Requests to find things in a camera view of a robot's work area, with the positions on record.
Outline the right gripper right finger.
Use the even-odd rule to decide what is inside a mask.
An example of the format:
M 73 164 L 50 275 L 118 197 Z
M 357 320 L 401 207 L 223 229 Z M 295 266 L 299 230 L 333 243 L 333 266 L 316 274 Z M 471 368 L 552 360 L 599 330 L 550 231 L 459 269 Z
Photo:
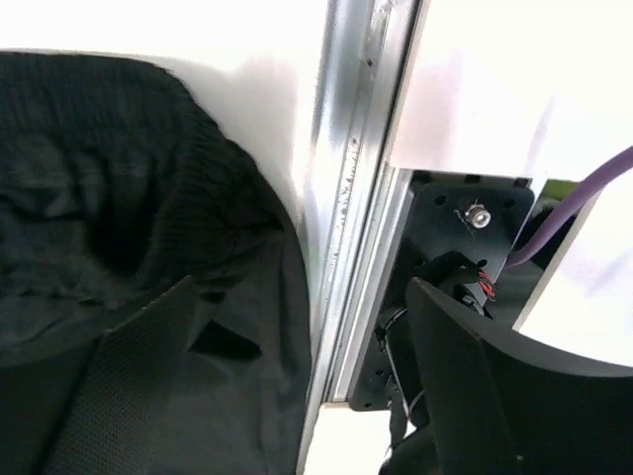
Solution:
M 631 473 L 630 367 L 505 328 L 418 278 L 407 320 L 441 473 Z

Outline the black trousers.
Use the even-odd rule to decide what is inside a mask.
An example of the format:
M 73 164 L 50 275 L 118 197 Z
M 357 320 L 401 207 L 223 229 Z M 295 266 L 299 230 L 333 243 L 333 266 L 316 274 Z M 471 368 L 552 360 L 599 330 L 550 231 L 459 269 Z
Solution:
M 299 240 L 254 160 L 149 62 L 1 55 L 1 470 L 46 457 L 100 336 L 185 278 L 146 474 L 293 474 L 312 370 Z

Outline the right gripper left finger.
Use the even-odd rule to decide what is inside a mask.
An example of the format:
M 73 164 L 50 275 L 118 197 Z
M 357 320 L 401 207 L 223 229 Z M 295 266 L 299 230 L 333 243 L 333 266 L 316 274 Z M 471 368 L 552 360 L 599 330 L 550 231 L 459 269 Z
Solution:
M 47 473 L 148 473 L 196 299 L 185 278 L 100 336 L 46 457 Z

